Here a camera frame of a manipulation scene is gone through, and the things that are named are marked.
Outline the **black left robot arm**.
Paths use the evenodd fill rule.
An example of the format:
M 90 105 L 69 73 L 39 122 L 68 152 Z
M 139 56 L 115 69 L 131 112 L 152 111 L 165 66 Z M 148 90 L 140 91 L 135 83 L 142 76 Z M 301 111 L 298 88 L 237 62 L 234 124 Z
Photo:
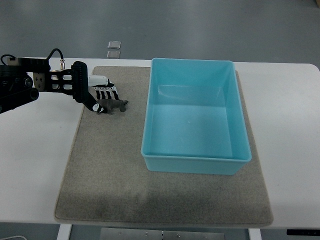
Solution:
M 0 112 L 14 110 L 39 98 L 40 92 L 71 96 L 92 112 L 101 106 L 89 93 L 88 67 L 75 61 L 69 69 L 60 49 L 53 49 L 45 59 L 0 57 Z

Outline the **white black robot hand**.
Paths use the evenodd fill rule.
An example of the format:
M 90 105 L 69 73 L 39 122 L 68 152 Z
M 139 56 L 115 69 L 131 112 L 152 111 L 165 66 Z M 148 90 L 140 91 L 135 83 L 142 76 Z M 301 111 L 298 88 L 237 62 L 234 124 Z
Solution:
M 108 111 L 106 107 L 98 103 L 98 100 L 119 100 L 116 85 L 106 76 L 90 74 L 88 76 L 88 87 L 94 93 L 93 96 L 97 102 L 93 105 L 93 111 L 96 113 Z

